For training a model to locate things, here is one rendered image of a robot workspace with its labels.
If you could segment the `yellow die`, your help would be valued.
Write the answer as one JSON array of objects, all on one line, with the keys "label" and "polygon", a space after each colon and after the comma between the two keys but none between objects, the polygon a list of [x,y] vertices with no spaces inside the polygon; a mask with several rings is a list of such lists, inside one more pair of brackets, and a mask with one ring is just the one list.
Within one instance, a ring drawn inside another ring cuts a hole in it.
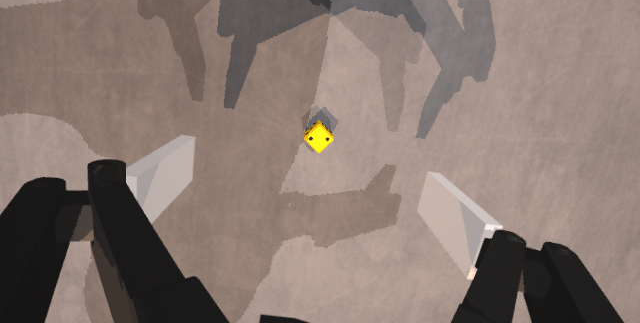
[{"label": "yellow die", "polygon": [[320,153],[334,140],[334,137],[327,127],[318,120],[304,133],[304,140],[317,153]]}]

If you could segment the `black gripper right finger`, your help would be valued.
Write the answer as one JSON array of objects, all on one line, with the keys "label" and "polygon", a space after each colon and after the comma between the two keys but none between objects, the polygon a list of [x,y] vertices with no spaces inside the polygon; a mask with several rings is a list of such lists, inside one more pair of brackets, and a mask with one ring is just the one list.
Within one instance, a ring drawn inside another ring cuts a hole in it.
[{"label": "black gripper right finger", "polygon": [[440,173],[427,172],[417,212],[473,279],[451,323],[512,323],[518,291],[532,323],[624,323],[572,250],[526,247]]}]

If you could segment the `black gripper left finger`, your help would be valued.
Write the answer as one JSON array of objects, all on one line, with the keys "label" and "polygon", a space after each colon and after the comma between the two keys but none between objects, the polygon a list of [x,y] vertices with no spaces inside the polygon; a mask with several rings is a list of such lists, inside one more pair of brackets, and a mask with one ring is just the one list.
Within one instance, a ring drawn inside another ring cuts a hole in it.
[{"label": "black gripper left finger", "polygon": [[181,135],[127,168],[93,161],[88,190],[53,177],[26,182],[0,214],[0,323],[45,323],[77,241],[91,243],[114,323],[230,323],[152,226],[192,181],[194,147]]}]

